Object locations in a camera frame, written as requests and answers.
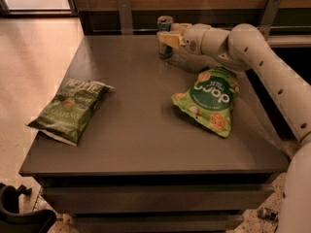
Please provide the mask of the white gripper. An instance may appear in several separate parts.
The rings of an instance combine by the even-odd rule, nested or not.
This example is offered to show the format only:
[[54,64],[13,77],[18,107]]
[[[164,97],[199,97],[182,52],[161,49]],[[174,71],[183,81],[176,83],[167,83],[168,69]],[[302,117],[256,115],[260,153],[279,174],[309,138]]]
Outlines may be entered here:
[[185,47],[189,53],[201,55],[203,38],[210,28],[210,25],[201,23],[195,25],[191,25],[191,23],[172,23],[171,31],[160,31],[157,33],[157,38],[161,43],[173,49]]

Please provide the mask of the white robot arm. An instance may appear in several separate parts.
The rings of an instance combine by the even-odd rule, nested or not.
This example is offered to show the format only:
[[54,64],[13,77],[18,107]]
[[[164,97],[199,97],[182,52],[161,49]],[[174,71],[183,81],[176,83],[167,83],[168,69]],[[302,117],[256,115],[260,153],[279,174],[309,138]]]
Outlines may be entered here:
[[208,55],[235,71],[252,69],[260,78],[300,149],[287,171],[276,233],[311,233],[311,85],[286,64],[253,25],[231,30],[174,23],[159,31],[160,42],[195,55]]

